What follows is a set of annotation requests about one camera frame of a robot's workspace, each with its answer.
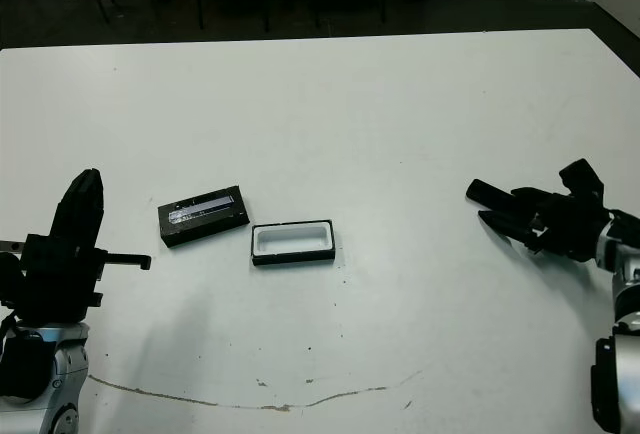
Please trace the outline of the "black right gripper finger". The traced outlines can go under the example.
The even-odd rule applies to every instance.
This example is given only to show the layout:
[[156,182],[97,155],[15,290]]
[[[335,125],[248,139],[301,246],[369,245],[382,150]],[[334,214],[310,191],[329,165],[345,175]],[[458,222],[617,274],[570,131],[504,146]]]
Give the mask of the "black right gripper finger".
[[537,224],[536,214],[513,214],[494,210],[481,210],[479,218],[496,233],[516,240],[529,250],[540,250],[539,236],[534,229]]
[[556,195],[534,187],[520,187],[511,190],[521,210],[545,210],[556,202]]

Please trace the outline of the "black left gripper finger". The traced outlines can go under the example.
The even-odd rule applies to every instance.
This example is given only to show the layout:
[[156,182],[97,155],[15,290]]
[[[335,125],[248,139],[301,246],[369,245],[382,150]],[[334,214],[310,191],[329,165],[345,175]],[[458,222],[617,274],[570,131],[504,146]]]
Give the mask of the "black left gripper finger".
[[93,184],[93,169],[85,169],[71,182],[55,211],[54,237],[70,239],[81,246],[94,245]]
[[104,193],[100,171],[90,169],[86,181],[85,234],[88,245],[94,246],[104,215]]

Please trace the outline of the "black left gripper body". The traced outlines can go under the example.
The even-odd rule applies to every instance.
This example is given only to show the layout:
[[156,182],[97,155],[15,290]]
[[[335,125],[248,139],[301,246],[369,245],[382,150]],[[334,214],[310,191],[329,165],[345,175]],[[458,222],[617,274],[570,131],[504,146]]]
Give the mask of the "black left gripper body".
[[151,266],[143,254],[110,253],[68,239],[30,234],[1,243],[1,305],[26,323],[79,323],[101,305],[95,290],[107,264]]

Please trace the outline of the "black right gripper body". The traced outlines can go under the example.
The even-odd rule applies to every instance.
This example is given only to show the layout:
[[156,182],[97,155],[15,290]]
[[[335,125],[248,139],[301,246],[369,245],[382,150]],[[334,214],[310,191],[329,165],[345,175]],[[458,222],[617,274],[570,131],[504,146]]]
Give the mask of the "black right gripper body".
[[550,194],[536,204],[535,221],[544,230],[528,241],[529,250],[586,262],[596,256],[598,239],[610,222],[610,212],[598,201]]

